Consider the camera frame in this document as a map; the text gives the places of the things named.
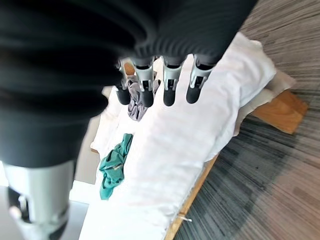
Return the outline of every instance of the bed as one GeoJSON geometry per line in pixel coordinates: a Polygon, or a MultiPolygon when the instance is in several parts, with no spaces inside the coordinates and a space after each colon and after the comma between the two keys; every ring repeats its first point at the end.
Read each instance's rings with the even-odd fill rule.
{"type": "MultiPolygon", "coordinates": [[[[111,105],[101,115],[91,148],[102,159],[121,142],[124,133],[134,137],[124,165],[125,179],[109,201],[99,198],[102,175],[97,171],[96,195],[80,240],[173,239],[181,222],[187,220],[185,215],[219,151],[238,134],[248,113],[254,111],[282,129],[272,113],[276,109],[286,112],[290,124],[283,130],[290,133],[307,109],[299,100],[300,105],[290,106],[287,97],[277,98],[291,94],[284,90],[294,80],[276,70],[259,42],[240,33],[210,75],[199,101],[190,105],[185,93],[192,62],[190,55],[183,65],[175,104],[163,104],[160,86],[154,105],[140,122],[128,117],[126,107],[119,104],[115,91],[111,92],[111,105]]],[[[161,62],[154,68],[162,73],[161,62]]]]}

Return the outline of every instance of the gray carpet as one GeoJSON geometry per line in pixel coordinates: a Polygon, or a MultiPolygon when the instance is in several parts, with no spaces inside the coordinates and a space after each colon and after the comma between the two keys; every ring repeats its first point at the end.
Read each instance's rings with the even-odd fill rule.
{"type": "Polygon", "coordinates": [[[261,0],[242,28],[309,104],[294,135],[247,117],[176,240],[320,239],[320,1],[261,0]]]}

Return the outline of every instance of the white duvet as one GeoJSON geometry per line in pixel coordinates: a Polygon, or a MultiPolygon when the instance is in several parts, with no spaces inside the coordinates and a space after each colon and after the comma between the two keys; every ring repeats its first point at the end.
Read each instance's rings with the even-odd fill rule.
{"type": "MultiPolygon", "coordinates": [[[[173,106],[164,105],[162,84],[139,124],[131,123],[125,107],[115,114],[118,117],[110,117],[112,138],[105,140],[108,146],[101,146],[106,149],[101,157],[121,141],[125,131],[135,132],[124,165],[125,179],[109,201],[97,197],[91,203],[80,240],[163,240],[204,162],[232,138],[239,108],[276,73],[261,44],[238,33],[210,74],[199,100],[188,104],[192,65],[189,55],[173,106]]],[[[155,66],[158,72],[161,66],[161,62],[155,66]]],[[[98,174],[97,196],[101,180],[98,174]]]]}

